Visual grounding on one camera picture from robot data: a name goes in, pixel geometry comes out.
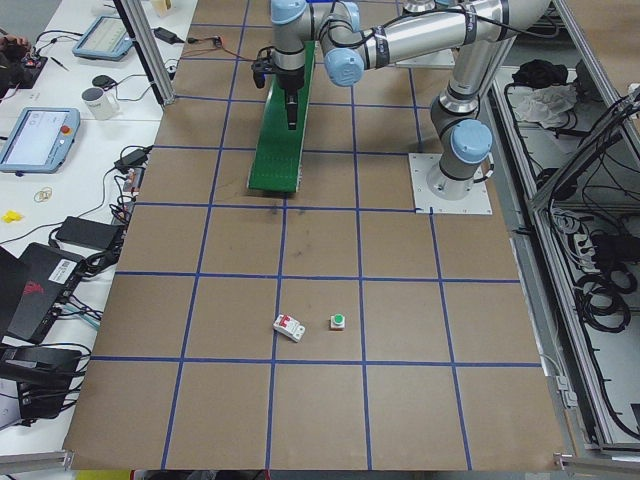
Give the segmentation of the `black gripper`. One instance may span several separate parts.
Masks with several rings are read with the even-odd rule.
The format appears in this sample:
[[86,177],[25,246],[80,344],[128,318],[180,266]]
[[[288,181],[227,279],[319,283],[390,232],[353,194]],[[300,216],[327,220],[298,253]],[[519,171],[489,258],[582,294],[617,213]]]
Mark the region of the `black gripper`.
[[305,68],[281,70],[277,74],[277,83],[285,94],[287,127],[296,130],[298,124],[298,94],[305,86]]

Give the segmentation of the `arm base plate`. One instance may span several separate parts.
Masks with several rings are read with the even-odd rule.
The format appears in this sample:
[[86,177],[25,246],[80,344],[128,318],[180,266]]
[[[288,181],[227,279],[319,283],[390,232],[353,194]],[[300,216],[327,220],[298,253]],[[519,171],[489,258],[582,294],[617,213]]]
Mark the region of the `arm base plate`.
[[422,214],[492,215],[487,189],[493,173],[493,158],[485,160],[487,171],[479,164],[474,177],[453,180],[440,168],[441,154],[408,155],[414,210]]

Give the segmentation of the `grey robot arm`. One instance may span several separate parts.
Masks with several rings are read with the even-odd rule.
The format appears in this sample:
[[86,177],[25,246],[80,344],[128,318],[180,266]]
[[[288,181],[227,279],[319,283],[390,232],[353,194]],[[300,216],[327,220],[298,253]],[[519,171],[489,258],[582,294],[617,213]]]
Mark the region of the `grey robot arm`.
[[489,65],[498,44],[525,32],[548,6],[546,1],[463,1],[441,10],[406,12],[360,29],[358,7],[352,2],[273,1],[267,71],[284,91],[286,124],[294,130],[307,43],[319,42],[328,75],[339,86],[355,84],[369,69],[456,48],[454,71],[435,103],[446,118],[473,116],[480,89],[492,77]]
[[465,198],[491,151],[493,134],[479,120],[480,103],[512,44],[502,40],[462,46],[446,88],[432,102],[431,121],[443,153],[427,174],[427,184],[440,198]]

